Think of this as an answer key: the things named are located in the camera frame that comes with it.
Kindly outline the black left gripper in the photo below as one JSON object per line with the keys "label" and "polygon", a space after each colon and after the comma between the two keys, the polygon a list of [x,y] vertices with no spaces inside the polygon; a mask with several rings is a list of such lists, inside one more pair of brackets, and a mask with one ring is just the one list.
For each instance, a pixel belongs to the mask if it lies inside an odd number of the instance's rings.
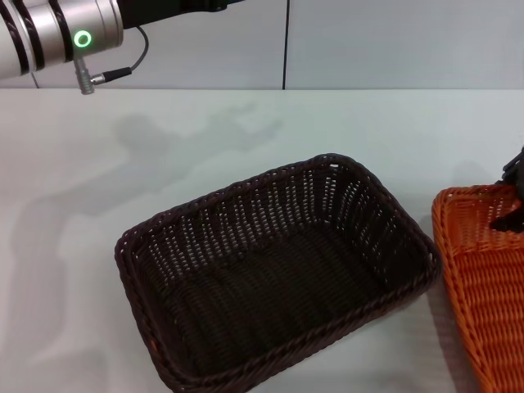
{"label": "black left gripper", "polygon": [[236,1],[229,0],[121,0],[124,29],[195,12],[224,11]]}

